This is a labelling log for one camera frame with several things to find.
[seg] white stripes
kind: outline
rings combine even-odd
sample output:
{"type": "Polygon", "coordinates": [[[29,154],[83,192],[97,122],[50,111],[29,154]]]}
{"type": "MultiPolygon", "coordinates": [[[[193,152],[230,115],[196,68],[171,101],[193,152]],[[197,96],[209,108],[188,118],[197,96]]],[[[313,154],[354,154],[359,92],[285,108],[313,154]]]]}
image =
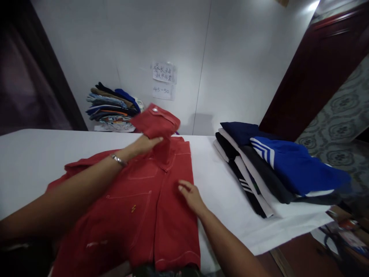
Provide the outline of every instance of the white stripes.
{"type": "Polygon", "coordinates": [[[241,186],[242,186],[244,191],[247,191],[249,193],[254,194],[253,191],[250,189],[250,186],[247,184],[247,182],[245,180],[239,179],[239,182],[241,183],[241,186]]]}
{"type": "Polygon", "coordinates": [[[255,138],[251,138],[250,141],[259,156],[262,157],[274,169],[274,150],[255,138]]]}

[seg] red wooden door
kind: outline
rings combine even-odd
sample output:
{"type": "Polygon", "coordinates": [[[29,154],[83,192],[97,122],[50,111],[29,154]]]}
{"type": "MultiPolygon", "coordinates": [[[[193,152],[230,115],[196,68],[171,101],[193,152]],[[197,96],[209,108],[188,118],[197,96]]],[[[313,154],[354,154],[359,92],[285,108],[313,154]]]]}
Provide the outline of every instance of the red wooden door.
{"type": "Polygon", "coordinates": [[[369,52],[369,3],[306,31],[260,130],[295,141],[369,52]]]}

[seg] white table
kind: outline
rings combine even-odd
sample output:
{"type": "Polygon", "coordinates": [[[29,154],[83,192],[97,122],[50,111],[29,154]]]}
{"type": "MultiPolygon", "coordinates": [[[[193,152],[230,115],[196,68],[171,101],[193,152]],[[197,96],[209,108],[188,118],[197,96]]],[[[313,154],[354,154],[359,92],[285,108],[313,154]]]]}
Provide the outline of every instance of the white table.
{"type": "MultiPolygon", "coordinates": [[[[27,129],[0,137],[0,219],[42,195],[64,174],[64,165],[119,149],[140,134],[27,129]]],[[[331,222],[325,213],[262,219],[250,206],[236,177],[213,146],[215,137],[182,136],[190,142],[194,183],[210,210],[259,255],[331,222]]],[[[199,223],[201,271],[219,269],[199,223]]]]}

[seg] silver bracelet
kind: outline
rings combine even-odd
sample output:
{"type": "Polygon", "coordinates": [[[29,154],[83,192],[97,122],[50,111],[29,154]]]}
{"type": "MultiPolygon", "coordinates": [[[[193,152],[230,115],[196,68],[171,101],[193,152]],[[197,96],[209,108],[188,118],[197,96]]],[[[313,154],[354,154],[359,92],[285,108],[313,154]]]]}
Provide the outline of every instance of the silver bracelet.
{"type": "Polygon", "coordinates": [[[120,158],[118,158],[115,154],[112,154],[111,157],[116,160],[121,166],[125,167],[127,166],[127,163],[122,161],[120,158]]]}

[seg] red denim jacket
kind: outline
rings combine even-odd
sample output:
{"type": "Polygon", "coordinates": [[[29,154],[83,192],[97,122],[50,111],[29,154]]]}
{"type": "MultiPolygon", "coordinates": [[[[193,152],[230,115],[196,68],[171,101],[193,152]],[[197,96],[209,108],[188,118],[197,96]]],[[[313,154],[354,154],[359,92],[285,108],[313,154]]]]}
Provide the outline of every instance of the red denim jacket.
{"type": "MultiPolygon", "coordinates": [[[[131,160],[106,194],[65,235],[53,276],[98,276],[125,260],[132,268],[154,263],[158,271],[187,264],[200,269],[197,218],[177,183],[179,179],[193,182],[189,142],[170,137],[180,121],[150,105],[132,124],[148,137],[162,136],[164,141],[131,160]]],[[[66,174],[47,190],[113,152],[66,165],[66,174]]]]}

